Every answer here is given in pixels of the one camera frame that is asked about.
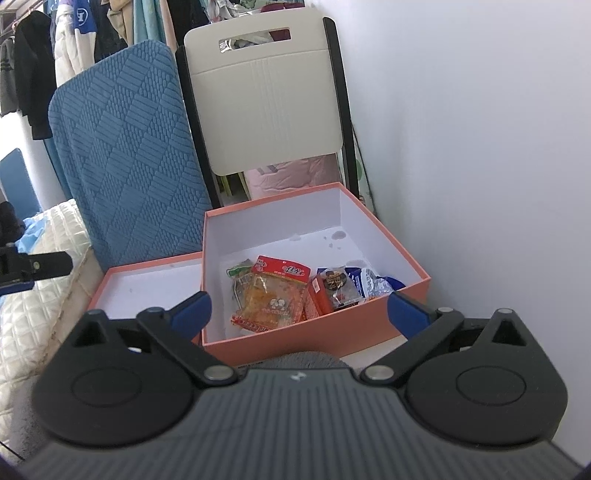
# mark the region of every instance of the white logo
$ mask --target white logo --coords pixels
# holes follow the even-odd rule
[[[290,378],[296,382],[299,382],[300,380],[305,379],[307,376],[308,375],[306,375],[304,372],[298,372],[296,374],[290,375]]]
[[[76,14],[78,15],[78,23],[80,26],[84,25],[86,20],[88,20],[88,12],[86,8],[79,8],[76,10]]]

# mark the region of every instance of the metal screw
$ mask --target metal screw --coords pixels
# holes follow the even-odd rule
[[[213,382],[228,380],[234,374],[234,370],[227,365],[212,365],[205,369],[205,378]]]
[[[365,369],[365,376],[370,380],[390,380],[394,376],[394,370],[387,365],[372,365]]]

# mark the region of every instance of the white wall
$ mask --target white wall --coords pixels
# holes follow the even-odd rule
[[[569,389],[591,459],[591,2],[316,0],[337,22],[384,224],[431,302],[510,306]]]
[[[15,148],[20,148],[33,189],[43,210],[66,198],[53,170],[42,140],[33,140],[31,127],[20,113],[0,118],[0,161]]]

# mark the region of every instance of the bed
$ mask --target bed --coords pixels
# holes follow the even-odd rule
[[[44,229],[30,253],[67,251],[74,268],[68,277],[39,281],[30,291],[4,297],[0,307],[0,440],[5,443],[16,390],[43,370],[103,278],[74,200],[33,220],[43,221]]]

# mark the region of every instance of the beige garment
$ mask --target beige garment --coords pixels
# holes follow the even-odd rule
[[[134,44],[134,3],[132,0],[111,0],[107,16],[113,28],[127,45]]]
[[[160,13],[162,14],[162,24],[164,25],[164,36],[166,45],[175,53],[178,48],[177,37],[174,34],[173,19],[170,17],[168,0],[160,0]]]

